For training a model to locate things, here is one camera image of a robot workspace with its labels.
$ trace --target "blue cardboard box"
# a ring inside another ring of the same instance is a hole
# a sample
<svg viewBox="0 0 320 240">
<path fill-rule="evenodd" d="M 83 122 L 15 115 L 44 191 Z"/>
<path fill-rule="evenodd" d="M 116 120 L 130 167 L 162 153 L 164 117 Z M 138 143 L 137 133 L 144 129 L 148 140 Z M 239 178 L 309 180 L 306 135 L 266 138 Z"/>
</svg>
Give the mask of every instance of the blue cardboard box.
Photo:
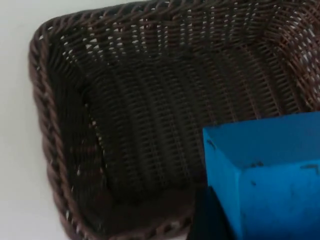
<svg viewBox="0 0 320 240">
<path fill-rule="evenodd" d="M 237 240 L 320 239 L 320 112 L 203 129 L 208 185 Z"/>
</svg>

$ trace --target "basket bottom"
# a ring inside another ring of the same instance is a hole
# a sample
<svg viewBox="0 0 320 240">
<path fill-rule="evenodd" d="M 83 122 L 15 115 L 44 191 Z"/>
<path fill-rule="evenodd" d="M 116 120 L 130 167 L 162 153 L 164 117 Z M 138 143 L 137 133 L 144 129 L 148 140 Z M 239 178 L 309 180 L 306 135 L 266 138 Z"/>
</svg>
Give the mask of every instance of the basket bottom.
<svg viewBox="0 0 320 240">
<path fill-rule="evenodd" d="M 87 75 L 114 201 L 101 193 L 87 206 L 101 231 L 152 235 L 160 223 L 188 225 L 193 190 L 170 189 L 205 184 L 203 127 L 308 111 L 295 76 L 266 42 L 130 59 Z"/>
</svg>

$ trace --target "woven pattern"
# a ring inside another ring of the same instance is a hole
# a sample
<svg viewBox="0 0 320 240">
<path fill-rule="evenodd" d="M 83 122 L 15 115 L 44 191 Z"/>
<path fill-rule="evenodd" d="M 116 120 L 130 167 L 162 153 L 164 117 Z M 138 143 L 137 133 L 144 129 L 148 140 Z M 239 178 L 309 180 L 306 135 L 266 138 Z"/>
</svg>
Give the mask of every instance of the woven pattern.
<svg viewBox="0 0 320 240">
<path fill-rule="evenodd" d="M 134 2 L 44 23 L 30 75 L 69 237 L 187 231 L 202 128 L 318 110 L 319 29 L 315 0 Z"/>
</svg>

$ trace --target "white table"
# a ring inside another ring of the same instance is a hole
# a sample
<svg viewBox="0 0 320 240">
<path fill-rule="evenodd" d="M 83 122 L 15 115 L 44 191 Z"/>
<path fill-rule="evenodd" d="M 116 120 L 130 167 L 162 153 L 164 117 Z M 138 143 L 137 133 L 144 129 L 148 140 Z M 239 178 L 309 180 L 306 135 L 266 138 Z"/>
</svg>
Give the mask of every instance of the white table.
<svg viewBox="0 0 320 240">
<path fill-rule="evenodd" d="M 47 181 L 29 81 L 27 55 L 33 33 L 50 18 L 120 3 L 118 0 L 1 0 L 0 240 L 68 239 Z"/>
</svg>

